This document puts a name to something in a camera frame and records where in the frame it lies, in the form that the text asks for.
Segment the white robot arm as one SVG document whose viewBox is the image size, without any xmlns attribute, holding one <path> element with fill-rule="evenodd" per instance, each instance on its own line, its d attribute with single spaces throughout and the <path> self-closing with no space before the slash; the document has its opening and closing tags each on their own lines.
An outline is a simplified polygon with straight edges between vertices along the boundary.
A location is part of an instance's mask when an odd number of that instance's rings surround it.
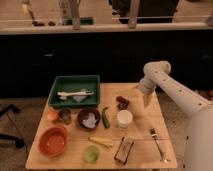
<svg viewBox="0 0 213 171">
<path fill-rule="evenodd" d="M 168 61 L 146 63 L 139 90 L 151 95 L 159 86 L 190 118 L 183 171 L 213 171 L 213 101 L 169 76 Z"/>
</svg>

